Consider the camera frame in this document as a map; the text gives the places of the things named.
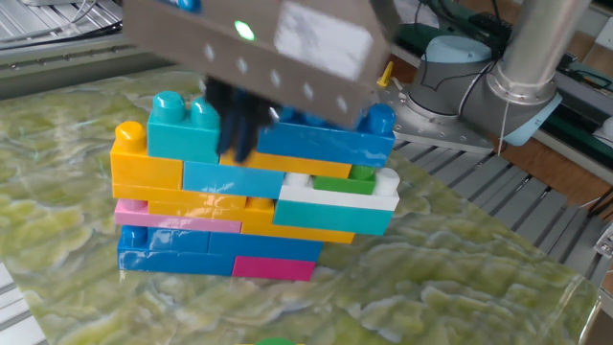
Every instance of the green led light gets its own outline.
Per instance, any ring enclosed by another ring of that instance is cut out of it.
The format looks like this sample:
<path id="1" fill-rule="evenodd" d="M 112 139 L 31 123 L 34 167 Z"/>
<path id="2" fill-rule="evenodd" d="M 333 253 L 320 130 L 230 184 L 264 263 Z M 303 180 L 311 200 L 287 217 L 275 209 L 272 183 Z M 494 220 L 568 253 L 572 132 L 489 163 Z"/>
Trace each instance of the green led light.
<path id="1" fill-rule="evenodd" d="M 242 38 L 248 40 L 256 39 L 256 36 L 253 34 L 251 28 L 249 28 L 249 25 L 247 25 L 247 23 L 243 23 L 240 20 L 237 20 L 236 22 L 234 22 L 234 27 L 237 28 L 238 34 Z"/>

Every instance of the toy block stack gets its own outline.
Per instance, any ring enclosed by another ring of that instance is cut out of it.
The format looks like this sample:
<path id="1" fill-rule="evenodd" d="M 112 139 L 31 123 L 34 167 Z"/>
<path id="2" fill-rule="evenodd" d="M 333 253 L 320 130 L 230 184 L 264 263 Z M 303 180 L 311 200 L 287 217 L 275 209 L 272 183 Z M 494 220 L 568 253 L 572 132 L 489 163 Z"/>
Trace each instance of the toy block stack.
<path id="1" fill-rule="evenodd" d="M 383 168 L 395 114 L 365 114 L 346 130 L 286 107 L 237 164 L 216 154 L 210 104 L 156 95 L 147 130 L 120 124 L 111 150 L 119 269 L 308 281 L 324 242 L 383 235 L 399 200 Z"/>

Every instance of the orange lego block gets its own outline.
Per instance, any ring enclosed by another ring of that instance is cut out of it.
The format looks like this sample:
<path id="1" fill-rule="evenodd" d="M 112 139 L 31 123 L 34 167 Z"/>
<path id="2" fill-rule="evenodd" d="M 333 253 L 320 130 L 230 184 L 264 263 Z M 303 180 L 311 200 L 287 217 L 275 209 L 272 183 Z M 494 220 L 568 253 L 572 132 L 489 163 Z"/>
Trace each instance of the orange lego block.
<path id="1" fill-rule="evenodd" d="M 145 129 L 134 121 L 115 128 L 111 174 L 113 182 L 121 185 L 174 190 L 183 187 L 183 162 L 147 156 Z"/>
<path id="2" fill-rule="evenodd" d="M 187 205 L 209 206 L 221 209 L 243 210 L 247 196 L 219 195 L 212 193 L 126 186 L 113 183 L 113 197 L 132 200 L 160 201 Z"/>
<path id="3" fill-rule="evenodd" d="M 240 228 L 241 234 L 282 237 L 287 239 L 352 243 L 354 233 L 345 231 L 320 230 L 296 226 L 274 225 L 256 222 L 244 222 Z"/>
<path id="4" fill-rule="evenodd" d="M 272 223 L 272 219 L 275 216 L 275 205 L 273 201 L 260 197 L 248 197 L 243 210 L 221 209 L 162 201 L 152 201 L 148 204 L 148 207 L 151 215 L 250 221 L 268 224 Z"/>
<path id="5" fill-rule="evenodd" d="M 349 171 L 352 169 L 351 164 L 288 157 L 257 151 L 251 152 L 244 163 L 238 164 L 234 161 L 234 152 L 231 149 L 229 149 L 226 154 L 219 157 L 219 164 L 338 178 L 349 177 Z"/>

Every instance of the green lego block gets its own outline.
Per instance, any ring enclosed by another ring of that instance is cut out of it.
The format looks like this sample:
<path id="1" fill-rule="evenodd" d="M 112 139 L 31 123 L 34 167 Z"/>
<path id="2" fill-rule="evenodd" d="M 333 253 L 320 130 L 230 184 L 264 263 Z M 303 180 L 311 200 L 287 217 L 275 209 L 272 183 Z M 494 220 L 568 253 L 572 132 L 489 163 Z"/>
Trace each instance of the green lego block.
<path id="1" fill-rule="evenodd" d="M 349 178 L 315 176 L 313 188 L 320 191 L 352 193 L 369 196 L 375 189 L 375 169 L 353 166 Z"/>

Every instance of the marble table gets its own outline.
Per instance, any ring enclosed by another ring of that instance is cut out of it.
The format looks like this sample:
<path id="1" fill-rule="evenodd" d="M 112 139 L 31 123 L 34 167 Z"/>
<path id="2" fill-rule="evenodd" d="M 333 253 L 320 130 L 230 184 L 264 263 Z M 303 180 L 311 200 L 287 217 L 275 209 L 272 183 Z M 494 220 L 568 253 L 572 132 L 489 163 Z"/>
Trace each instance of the marble table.
<path id="1" fill-rule="evenodd" d="M 386 235 L 326 244 L 312 282 L 118 271 L 113 129 L 197 81 L 165 69 L 0 103 L 0 258 L 50 344 L 579 343 L 597 288 L 397 153 Z"/>

